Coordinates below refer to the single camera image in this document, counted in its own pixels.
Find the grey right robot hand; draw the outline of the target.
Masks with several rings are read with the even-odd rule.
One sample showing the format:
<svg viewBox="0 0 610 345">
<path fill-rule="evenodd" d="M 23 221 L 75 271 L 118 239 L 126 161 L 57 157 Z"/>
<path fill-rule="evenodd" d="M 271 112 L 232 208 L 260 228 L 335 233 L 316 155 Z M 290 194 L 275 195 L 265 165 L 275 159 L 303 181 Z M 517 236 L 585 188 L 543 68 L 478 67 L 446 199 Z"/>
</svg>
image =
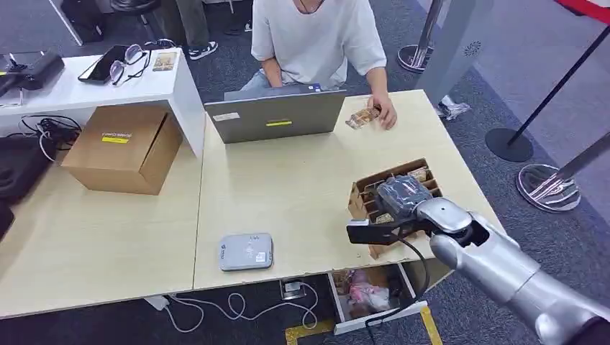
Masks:
<svg viewBox="0 0 610 345">
<path fill-rule="evenodd" d="M 375 191 L 379 209 L 394 221 L 414 219 L 416 207 L 433 198 L 428 188 L 412 175 L 389 177 Z"/>
</svg>

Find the person's left hand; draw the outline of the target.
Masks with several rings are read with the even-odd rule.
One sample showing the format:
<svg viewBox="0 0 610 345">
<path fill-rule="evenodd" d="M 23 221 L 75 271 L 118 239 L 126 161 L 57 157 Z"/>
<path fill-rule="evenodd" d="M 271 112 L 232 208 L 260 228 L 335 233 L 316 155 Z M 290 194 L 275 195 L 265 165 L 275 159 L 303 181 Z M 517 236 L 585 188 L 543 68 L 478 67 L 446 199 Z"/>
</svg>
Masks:
<svg viewBox="0 0 610 345">
<path fill-rule="evenodd" d="M 374 93 L 368 100 L 368 107 L 379 111 L 378 123 L 385 130 L 392 129 L 397 122 L 397 113 L 388 92 Z"/>
</svg>

